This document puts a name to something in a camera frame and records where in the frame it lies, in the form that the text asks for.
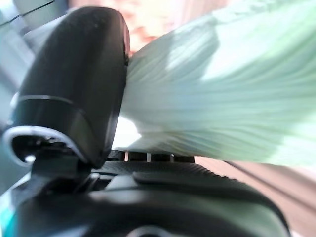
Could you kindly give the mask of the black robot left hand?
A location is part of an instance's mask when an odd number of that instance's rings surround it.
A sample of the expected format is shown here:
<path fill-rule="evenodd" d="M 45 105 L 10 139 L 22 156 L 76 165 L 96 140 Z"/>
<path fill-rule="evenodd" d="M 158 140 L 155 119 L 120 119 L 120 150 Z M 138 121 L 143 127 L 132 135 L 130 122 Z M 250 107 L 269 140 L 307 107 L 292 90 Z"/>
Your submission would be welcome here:
<path fill-rule="evenodd" d="M 193 157 L 111 149 L 129 52 L 123 16 L 104 7 L 76 10 L 48 38 L 2 134 L 31 167 L 7 196 L 3 236 L 290 236 L 269 198 Z"/>

